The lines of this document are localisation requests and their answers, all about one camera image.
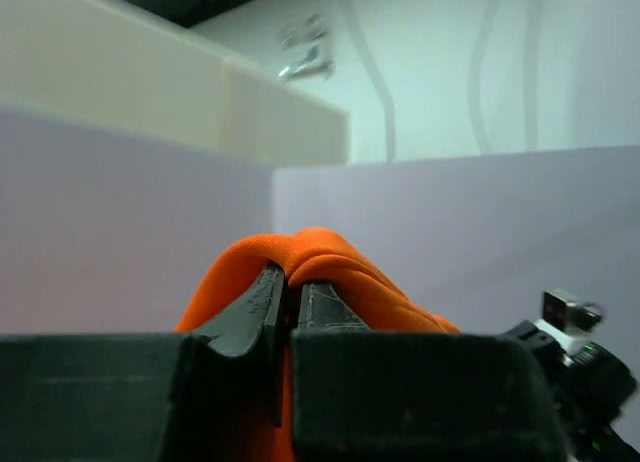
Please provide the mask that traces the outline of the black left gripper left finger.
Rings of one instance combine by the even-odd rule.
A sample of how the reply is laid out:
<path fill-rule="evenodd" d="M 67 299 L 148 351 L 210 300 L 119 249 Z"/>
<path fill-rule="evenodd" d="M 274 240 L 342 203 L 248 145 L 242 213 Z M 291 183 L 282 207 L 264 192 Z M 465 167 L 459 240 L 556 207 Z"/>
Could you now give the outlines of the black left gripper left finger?
<path fill-rule="evenodd" d="M 186 335 L 161 461 L 269 461 L 282 423 L 285 275 L 264 267 Z"/>

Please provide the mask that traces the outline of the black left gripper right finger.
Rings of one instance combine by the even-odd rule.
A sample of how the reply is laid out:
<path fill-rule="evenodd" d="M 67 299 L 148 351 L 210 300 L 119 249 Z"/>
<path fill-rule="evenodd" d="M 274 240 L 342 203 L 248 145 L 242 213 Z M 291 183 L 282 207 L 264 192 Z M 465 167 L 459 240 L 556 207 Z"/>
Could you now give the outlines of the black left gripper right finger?
<path fill-rule="evenodd" d="M 325 331 L 370 330 L 370 327 L 347 306 L 329 281 L 303 285 L 296 328 Z"/>

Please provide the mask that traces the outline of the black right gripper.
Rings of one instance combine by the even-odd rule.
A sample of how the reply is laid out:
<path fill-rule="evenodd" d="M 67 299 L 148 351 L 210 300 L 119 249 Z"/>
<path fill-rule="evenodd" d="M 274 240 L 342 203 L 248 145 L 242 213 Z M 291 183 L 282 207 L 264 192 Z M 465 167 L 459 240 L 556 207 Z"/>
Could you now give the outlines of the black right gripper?
<path fill-rule="evenodd" d="M 636 461 L 638 451 L 613 429 L 638 381 L 618 357 L 581 329 L 523 321 L 504 333 L 521 341 L 544 370 L 575 461 Z"/>

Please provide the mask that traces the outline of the orange jacket with pink lining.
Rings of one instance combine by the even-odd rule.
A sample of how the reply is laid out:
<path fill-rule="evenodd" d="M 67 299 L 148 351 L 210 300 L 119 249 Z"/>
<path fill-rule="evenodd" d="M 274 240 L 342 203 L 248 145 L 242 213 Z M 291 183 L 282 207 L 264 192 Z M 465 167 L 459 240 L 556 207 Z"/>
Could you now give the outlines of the orange jacket with pink lining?
<path fill-rule="evenodd" d="M 340 234 L 306 228 L 294 235 L 261 234 L 241 239 L 213 263 L 176 326 L 195 329 L 250 287 L 267 263 L 284 271 L 288 287 L 327 280 L 369 327 L 403 332 L 457 333 L 450 321 L 411 300 Z"/>

